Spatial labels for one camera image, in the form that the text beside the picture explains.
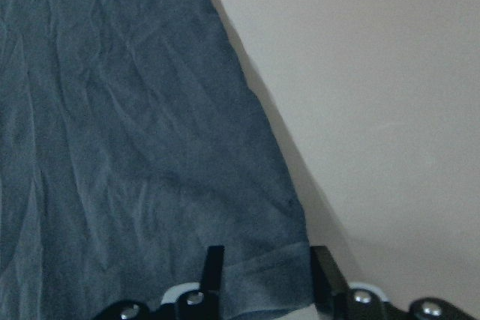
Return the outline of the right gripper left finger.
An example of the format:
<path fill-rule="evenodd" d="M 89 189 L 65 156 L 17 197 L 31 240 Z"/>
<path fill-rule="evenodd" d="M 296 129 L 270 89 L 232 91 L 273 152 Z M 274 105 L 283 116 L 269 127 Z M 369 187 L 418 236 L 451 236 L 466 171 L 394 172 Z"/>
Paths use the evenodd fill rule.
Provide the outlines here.
<path fill-rule="evenodd" d="M 207 250 L 199 289 L 218 293 L 221 289 L 224 268 L 224 246 L 211 246 Z"/>

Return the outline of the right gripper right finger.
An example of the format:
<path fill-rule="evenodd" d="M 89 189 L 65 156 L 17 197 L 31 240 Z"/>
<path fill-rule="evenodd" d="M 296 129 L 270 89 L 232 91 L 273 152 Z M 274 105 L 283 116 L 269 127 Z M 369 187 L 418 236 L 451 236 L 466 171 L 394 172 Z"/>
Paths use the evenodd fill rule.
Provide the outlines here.
<path fill-rule="evenodd" d="M 348 283 L 327 246 L 310 248 L 315 298 L 336 298 L 349 291 Z"/>

